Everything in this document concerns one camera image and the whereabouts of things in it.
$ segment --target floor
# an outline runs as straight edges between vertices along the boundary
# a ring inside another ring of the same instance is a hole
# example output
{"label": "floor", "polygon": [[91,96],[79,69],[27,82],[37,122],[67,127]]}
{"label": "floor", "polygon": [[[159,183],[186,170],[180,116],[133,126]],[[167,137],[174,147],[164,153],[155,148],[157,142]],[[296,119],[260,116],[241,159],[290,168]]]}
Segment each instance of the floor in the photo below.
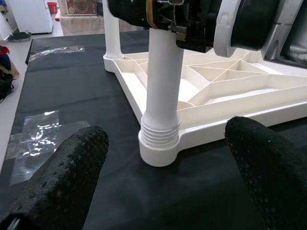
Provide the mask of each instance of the floor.
{"label": "floor", "polygon": [[[53,15],[53,31],[51,34],[33,35],[32,38],[41,37],[56,37],[63,36],[63,31],[60,22],[55,21]],[[0,170],[4,161],[6,148],[10,139],[11,129],[15,118],[20,93],[24,83],[24,73],[26,72],[27,65],[25,64],[26,56],[29,51],[31,41],[21,43],[8,42],[6,46],[11,52],[11,59],[20,72],[19,79],[13,81],[14,91],[9,94],[5,100],[0,103]]]}

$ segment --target white refrigerator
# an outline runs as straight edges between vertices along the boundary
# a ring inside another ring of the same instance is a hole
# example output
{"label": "white refrigerator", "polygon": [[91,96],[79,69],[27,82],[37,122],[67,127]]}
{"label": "white refrigerator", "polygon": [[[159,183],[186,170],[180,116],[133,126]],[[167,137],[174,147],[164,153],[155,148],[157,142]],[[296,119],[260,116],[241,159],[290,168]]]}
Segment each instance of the white refrigerator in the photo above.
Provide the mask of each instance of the white refrigerator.
{"label": "white refrigerator", "polygon": [[7,0],[20,32],[32,34],[52,32],[52,18],[45,0]]}

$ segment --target black tablecloth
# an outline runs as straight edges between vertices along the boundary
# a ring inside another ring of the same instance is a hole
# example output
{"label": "black tablecloth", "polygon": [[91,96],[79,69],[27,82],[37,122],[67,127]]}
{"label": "black tablecloth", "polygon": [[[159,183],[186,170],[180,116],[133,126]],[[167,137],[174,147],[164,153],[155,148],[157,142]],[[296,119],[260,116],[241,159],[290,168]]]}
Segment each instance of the black tablecloth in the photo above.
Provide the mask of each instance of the black tablecloth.
{"label": "black tablecloth", "polygon": [[[148,50],[148,32],[121,34],[124,53]],[[265,230],[225,141],[187,149],[165,168],[139,155],[140,129],[114,74],[104,70],[103,35],[35,39],[31,54],[64,46],[85,52],[50,54],[29,62],[12,134],[24,117],[59,110],[60,124],[87,121],[109,134],[110,148],[100,173],[85,230]],[[307,118],[273,129],[305,148]],[[9,186],[14,159],[0,175],[0,214],[26,182]]]}

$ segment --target red bucket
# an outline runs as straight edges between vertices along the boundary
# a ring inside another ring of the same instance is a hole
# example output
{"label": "red bucket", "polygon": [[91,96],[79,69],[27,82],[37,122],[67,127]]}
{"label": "red bucket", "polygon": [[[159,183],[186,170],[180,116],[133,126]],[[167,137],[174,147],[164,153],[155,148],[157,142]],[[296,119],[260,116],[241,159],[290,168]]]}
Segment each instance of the red bucket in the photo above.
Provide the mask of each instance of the red bucket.
{"label": "red bucket", "polygon": [[48,2],[48,7],[51,14],[56,14],[58,12],[56,2]]}

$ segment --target clear tape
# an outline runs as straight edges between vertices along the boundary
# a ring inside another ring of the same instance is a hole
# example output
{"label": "clear tape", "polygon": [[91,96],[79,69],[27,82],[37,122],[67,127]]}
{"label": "clear tape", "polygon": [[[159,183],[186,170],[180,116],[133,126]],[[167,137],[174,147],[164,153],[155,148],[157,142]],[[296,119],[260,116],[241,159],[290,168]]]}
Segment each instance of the clear tape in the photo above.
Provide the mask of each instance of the clear tape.
{"label": "clear tape", "polygon": [[30,55],[29,62],[49,54],[69,54],[69,53],[78,53],[78,52],[85,52],[85,48],[83,46],[67,46],[67,47],[49,49],[39,52],[37,54]]}
{"label": "clear tape", "polygon": [[85,121],[59,125],[58,111],[27,116],[23,133],[11,135],[7,147],[6,159],[15,158],[10,185],[29,180],[64,140],[85,127]]}

